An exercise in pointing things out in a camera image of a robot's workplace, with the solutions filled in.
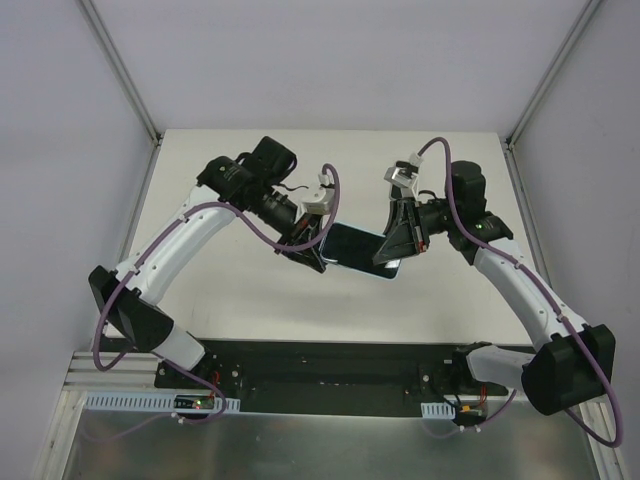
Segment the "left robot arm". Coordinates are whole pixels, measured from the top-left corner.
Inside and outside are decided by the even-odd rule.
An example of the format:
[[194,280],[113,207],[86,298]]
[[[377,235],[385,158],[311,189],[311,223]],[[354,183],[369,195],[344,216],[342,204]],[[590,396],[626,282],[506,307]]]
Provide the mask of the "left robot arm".
[[209,161],[179,209],[150,241],[115,268],[97,266],[90,273],[100,311],[97,329],[112,325],[129,349],[206,377],[213,368],[212,353],[158,304],[195,254],[236,219],[275,254],[325,272],[320,244],[337,215],[338,172],[323,165],[317,190],[294,202],[283,182],[296,166],[296,155],[268,136],[235,159]]

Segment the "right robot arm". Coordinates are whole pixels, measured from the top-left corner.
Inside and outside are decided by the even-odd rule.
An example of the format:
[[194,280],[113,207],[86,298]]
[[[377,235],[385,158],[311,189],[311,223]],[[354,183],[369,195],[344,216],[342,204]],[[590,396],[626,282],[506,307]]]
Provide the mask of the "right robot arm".
[[385,173],[390,212],[376,264],[425,252],[433,235],[450,244],[502,295],[531,339],[531,354],[476,342],[453,355],[462,384],[493,383],[523,392],[544,415],[574,407],[605,392],[613,370],[615,338],[590,326],[529,270],[511,230],[486,208],[486,179],[479,165],[456,161],[450,194],[418,200],[418,168],[399,161]]

